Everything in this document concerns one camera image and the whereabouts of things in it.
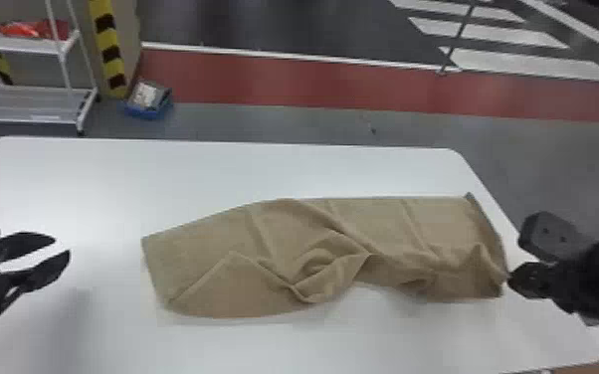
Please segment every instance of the red floor stripe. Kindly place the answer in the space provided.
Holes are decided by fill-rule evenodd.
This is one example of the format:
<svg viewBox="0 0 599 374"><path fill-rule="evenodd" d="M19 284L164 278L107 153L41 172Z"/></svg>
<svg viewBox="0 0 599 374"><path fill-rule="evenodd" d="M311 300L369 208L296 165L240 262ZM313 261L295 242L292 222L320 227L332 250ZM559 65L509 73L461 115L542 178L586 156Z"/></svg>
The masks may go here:
<svg viewBox="0 0 599 374"><path fill-rule="evenodd" d="M144 50L178 102L362 108L599 122L599 83Z"/></svg>

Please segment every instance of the white shelf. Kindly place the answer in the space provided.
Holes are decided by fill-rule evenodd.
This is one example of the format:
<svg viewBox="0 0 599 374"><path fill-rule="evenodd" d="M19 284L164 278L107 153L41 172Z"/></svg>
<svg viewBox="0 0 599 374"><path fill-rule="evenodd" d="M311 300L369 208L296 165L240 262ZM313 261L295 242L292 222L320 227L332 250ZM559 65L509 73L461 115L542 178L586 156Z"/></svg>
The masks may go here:
<svg viewBox="0 0 599 374"><path fill-rule="evenodd" d="M0 122L76 124L97 94L97 90L0 85Z"/></svg>
<svg viewBox="0 0 599 374"><path fill-rule="evenodd" d="M0 34L0 52L64 56L70 51L79 36L79 30L73 30L68 40L58 42L59 48L57 49L56 41L52 39L14 38Z"/></svg>

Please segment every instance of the towel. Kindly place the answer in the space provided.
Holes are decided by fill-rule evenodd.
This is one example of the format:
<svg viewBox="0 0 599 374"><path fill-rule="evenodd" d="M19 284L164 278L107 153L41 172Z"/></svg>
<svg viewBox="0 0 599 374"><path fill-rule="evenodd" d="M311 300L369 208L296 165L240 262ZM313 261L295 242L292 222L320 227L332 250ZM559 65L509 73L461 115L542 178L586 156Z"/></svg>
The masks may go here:
<svg viewBox="0 0 599 374"><path fill-rule="evenodd" d="M214 318L298 310L355 281L436 301L496 297L508 274L471 195L258 202L152 234L142 248L167 308Z"/></svg>

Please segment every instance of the red object on shelf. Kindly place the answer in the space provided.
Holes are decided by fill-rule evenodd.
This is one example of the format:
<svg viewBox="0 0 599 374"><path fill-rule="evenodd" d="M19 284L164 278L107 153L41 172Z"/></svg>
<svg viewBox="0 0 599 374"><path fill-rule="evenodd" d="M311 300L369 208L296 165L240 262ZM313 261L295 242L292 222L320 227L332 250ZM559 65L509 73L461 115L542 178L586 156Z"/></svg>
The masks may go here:
<svg viewBox="0 0 599 374"><path fill-rule="evenodd" d="M0 25L0 34L6 37L39 38L40 33L33 24L24 22L9 22Z"/></svg>
<svg viewBox="0 0 599 374"><path fill-rule="evenodd" d="M45 19L35 24L35 30L40 33L40 38L54 39L54 33L51 32L49 22ZM70 25L66 21L56 20L56 30L58 31L58 39L68 40L70 38Z"/></svg>
<svg viewBox="0 0 599 374"><path fill-rule="evenodd" d="M66 21L56 21L58 39L68 40L70 25ZM0 34L7 37L54 39L51 23L45 19L39 22L8 22L0 25Z"/></svg>

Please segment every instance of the blue bin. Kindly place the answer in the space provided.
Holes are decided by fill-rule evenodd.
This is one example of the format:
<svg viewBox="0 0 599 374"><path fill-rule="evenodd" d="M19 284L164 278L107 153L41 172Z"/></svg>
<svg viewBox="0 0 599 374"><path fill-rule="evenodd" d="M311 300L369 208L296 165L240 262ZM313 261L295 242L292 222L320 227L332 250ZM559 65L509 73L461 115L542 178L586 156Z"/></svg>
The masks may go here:
<svg viewBox="0 0 599 374"><path fill-rule="evenodd" d="M123 112L130 116L135 116L142 119L154 120L162 118L167 110L172 106L172 95L168 94L165 100L160 104L158 110L142 109L136 105L130 105L129 102L122 103Z"/></svg>

